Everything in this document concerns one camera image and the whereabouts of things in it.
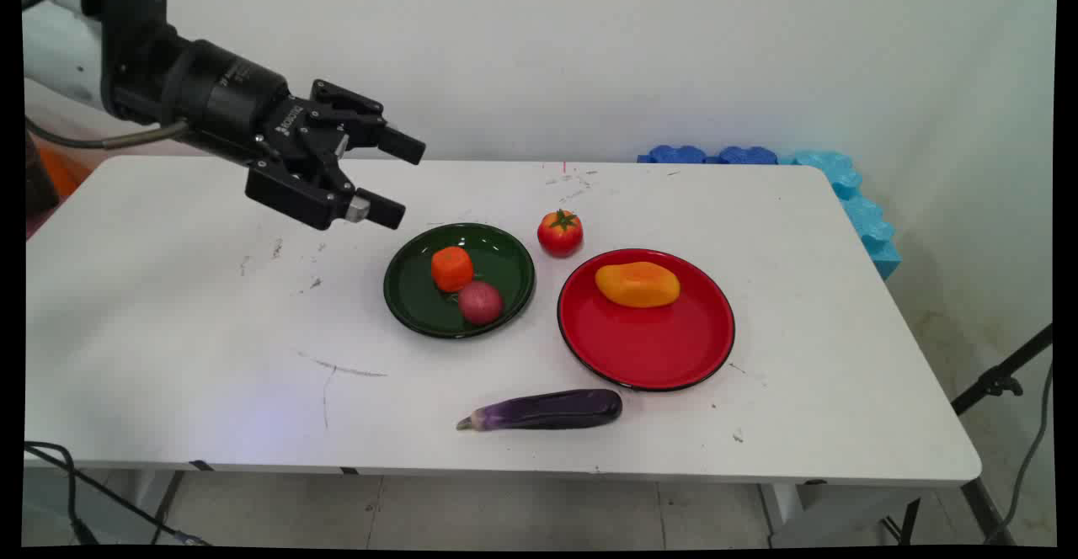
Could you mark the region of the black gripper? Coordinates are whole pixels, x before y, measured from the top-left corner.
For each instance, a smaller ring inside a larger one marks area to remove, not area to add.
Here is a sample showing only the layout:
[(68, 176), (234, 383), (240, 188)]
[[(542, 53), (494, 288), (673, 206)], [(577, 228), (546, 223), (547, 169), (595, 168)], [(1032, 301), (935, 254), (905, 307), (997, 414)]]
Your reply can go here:
[(397, 229), (407, 211), (354, 184), (338, 165), (344, 149), (413, 165), (426, 152), (381, 102), (321, 79), (300, 98), (280, 73), (205, 39), (158, 38), (158, 120), (186, 122), (182, 141), (248, 170), (246, 197), (320, 232), (338, 219)]

